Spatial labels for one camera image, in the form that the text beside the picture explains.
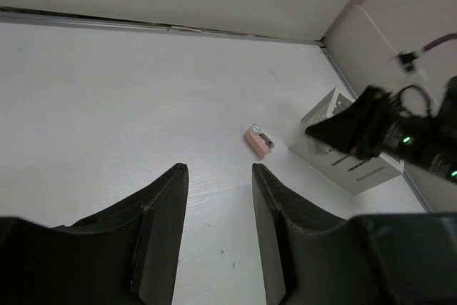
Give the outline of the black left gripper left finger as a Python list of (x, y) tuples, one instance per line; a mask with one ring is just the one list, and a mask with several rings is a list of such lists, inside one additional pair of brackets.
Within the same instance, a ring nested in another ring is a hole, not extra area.
[(170, 304), (189, 190), (178, 163), (71, 226), (1, 218), (3, 304)]

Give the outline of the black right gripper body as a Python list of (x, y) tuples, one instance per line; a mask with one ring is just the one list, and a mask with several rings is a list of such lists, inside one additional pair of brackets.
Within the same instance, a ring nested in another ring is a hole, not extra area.
[[(403, 94), (411, 89), (416, 90), (423, 97), (426, 105), (423, 116), (413, 114), (403, 105)], [(386, 93), (388, 111), (405, 118), (406, 121), (401, 125), (401, 140), (395, 151), (382, 154), (388, 154), (454, 184), (456, 182), (456, 78), (448, 81), (437, 114), (432, 114), (431, 98), (418, 85), (406, 86), (396, 94), (387, 91)], [(351, 137), (351, 127), (347, 118), (340, 122), (340, 126), (331, 122), (344, 114), (345, 110), (329, 119), (310, 125), (305, 130), (306, 135), (343, 154), (351, 155), (328, 142), (329, 139), (338, 139), (339, 143), (343, 144)]]

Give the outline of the pink correction tape dispenser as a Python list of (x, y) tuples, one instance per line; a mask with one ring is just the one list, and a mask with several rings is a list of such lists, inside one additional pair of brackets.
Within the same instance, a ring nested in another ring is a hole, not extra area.
[(273, 141), (258, 124), (252, 124), (243, 136), (260, 159), (264, 159), (274, 149)]

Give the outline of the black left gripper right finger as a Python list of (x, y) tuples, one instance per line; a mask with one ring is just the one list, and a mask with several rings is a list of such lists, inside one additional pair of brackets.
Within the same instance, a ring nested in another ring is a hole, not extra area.
[(454, 304), (456, 215), (342, 219), (252, 166), (268, 304)]

